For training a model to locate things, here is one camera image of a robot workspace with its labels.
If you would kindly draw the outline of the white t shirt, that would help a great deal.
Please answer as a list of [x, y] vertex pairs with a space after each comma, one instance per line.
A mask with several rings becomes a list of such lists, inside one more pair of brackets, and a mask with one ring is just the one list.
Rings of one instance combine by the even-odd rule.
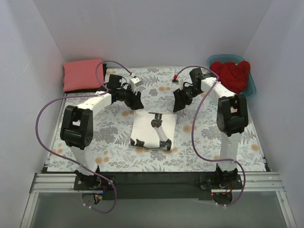
[[173, 150], [176, 120], [177, 116], [172, 113], [136, 111], [130, 145], [165, 151]]

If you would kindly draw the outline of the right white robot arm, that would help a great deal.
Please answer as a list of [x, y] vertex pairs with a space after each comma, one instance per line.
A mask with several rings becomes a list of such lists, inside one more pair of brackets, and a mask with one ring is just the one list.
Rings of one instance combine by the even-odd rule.
[[173, 111], [183, 110], [200, 94], [210, 96], [217, 102], [216, 122], [221, 132], [221, 148], [220, 158], [214, 160], [216, 170], [210, 183], [225, 189], [238, 178], [240, 167], [237, 161], [238, 142], [249, 122], [247, 99], [243, 94], [235, 94], [224, 87], [215, 72], [209, 70], [204, 74], [202, 69], [199, 66], [192, 66], [190, 83], [178, 80], [178, 74], [173, 76], [172, 82], [179, 85], [179, 88], [173, 92], [175, 99]]

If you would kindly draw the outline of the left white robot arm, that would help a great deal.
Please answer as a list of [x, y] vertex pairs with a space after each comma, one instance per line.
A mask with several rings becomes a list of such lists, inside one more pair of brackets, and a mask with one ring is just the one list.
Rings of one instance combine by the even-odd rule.
[[131, 110], [143, 109], [141, 92], [137, 91], [142, 80], [133, 76], [129, 82], [122, 83], [122, 78], [111, 74], [106, 87], [101, 87], [95, 96], [77, 106], [69, 105], [64, 110], [60, 139], [70, 147], [79, 163], [75, 174], [91, 190], [101, 185], [101, 178], [94, 174], [99, 172], [99, 167], [90, 149], [94, 137], [94, 117], [116, 101], [124, 102]]

